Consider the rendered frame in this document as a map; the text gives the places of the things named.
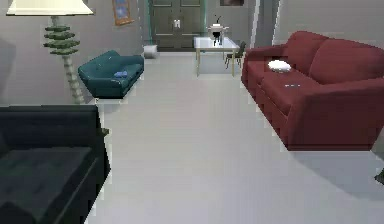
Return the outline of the white bin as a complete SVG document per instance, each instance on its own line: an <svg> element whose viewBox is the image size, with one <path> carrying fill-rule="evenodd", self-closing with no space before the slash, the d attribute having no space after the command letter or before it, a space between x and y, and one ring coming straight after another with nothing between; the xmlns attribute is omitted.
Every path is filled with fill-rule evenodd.
<svg viewBox="0 0 384 224"><path fill-rule="evenodd" d="M155 59L158 56L156 45L146 45L144 47L144 57L146 59Z"/></svg>

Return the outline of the floor lamp with green rings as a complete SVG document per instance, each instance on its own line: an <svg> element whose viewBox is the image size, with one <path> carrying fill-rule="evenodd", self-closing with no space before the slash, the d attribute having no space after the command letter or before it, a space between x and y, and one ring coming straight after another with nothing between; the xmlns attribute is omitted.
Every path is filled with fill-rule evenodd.
<svg viewBox="0 0 384 224"><path fill-rule="evenodd" d="M94 12L83 0L11 0L7 9L7 16L48 16L52 24L45 28L43 44L51 48L52 55L61 56L65 74L75 104L84 104L84 96L80 88L78 76L75 74L71 55L77 52L75 46L80 42L75 40L75 34L70 27L60 23L63 16L89 16Z"/></svg>

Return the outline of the dark green double door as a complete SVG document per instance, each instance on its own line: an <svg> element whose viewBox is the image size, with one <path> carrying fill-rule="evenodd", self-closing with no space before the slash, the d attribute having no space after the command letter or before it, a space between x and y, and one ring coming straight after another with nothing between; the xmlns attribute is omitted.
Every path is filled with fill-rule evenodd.
<svg viewBox="0 0 384 224"><path fill-rule="evenodd" d="M149 0L151 40L160 52L190 52L203 33L204 0Z"/></svg>

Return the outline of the red sofa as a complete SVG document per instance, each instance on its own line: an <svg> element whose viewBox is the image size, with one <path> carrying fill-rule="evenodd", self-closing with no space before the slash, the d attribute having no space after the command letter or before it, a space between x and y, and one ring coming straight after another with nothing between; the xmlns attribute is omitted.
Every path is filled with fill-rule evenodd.
<svg viewBox="0 0 384 224"><path fill-rule="evenodd" d="M291 70L270 70L272 60ZM375 46L296 31L248 49L241 81L289 151L369 151L384 128L384 50Z"/></svg>

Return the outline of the teal sofa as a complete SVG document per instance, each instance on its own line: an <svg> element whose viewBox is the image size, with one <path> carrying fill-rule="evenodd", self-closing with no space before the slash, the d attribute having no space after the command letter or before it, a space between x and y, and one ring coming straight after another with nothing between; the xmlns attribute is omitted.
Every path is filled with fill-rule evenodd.
<svg viewBox="0 0 384 224"><path fill-rule="evenodd" d="M119 71L127 71L127 78L115 78ZM115 50L107 51L78 68L78 74L94 98L122 99L144 72L141 55L122 56Z"/></svg>

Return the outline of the glass top table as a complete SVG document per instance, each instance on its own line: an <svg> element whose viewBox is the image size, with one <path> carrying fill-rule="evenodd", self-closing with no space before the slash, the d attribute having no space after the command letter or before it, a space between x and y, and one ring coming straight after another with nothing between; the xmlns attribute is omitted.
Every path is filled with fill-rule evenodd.
<svg viewBox="0 0 384 224"><path fill-rule="evenodd" d="M201 52L231 52L231 74L235 76L235 54L240 49L240 47L235 44L230 38L224 37L222 39L222 44L216 43L210 37L195 37L194 38L194 48L196 51L196 73L200 75L200 57Z"/></svg>

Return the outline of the dark green chair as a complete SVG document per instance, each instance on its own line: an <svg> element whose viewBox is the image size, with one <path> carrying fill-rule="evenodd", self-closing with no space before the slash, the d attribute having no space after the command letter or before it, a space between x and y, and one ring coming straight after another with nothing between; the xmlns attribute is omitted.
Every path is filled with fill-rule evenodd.
<svg viewBox="0 0 384 224"><path fill-rule="evenodd" d="M241 59L244 55L246 43L244 41L241 42L239 50L234 54L227 54L225 58L225 64L226 66L229 66L229 62L232 60L232 58L236 59L236 62L238 65L241 65Z"/></svg>

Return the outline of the orange framed picture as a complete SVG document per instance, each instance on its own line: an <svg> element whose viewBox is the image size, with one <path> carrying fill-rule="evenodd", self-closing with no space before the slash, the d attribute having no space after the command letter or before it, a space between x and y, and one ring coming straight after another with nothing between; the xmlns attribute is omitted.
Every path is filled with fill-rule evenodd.
<svg viewBox="0 0 384 224"><path fill-rule="evenodd" d="M112 7L116 26L127 25L134 22L130 14L129 0L112 0Z"/></svg>

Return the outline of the dark green object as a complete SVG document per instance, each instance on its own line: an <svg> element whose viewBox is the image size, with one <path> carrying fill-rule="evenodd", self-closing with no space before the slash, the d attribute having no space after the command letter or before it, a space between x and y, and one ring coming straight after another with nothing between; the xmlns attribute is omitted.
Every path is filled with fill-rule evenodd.
<svg viewBox="0 0 384 224"><path fill-rule="evenodd" d="M382 171L379 174L377 174L374 177L374 179L384 186L384 168L382 169Z"/></svg>

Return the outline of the white cushion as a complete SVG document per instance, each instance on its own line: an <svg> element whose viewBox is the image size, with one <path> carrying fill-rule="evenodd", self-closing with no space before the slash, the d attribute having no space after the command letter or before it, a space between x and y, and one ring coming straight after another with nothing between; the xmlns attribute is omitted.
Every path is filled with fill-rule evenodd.
<svg viewBox="0 0 384 224"><path fill-rule="evenodd" d="M291 66L282 60L272 60L268 63L268 68L274 72L289 72Z"/></svg>

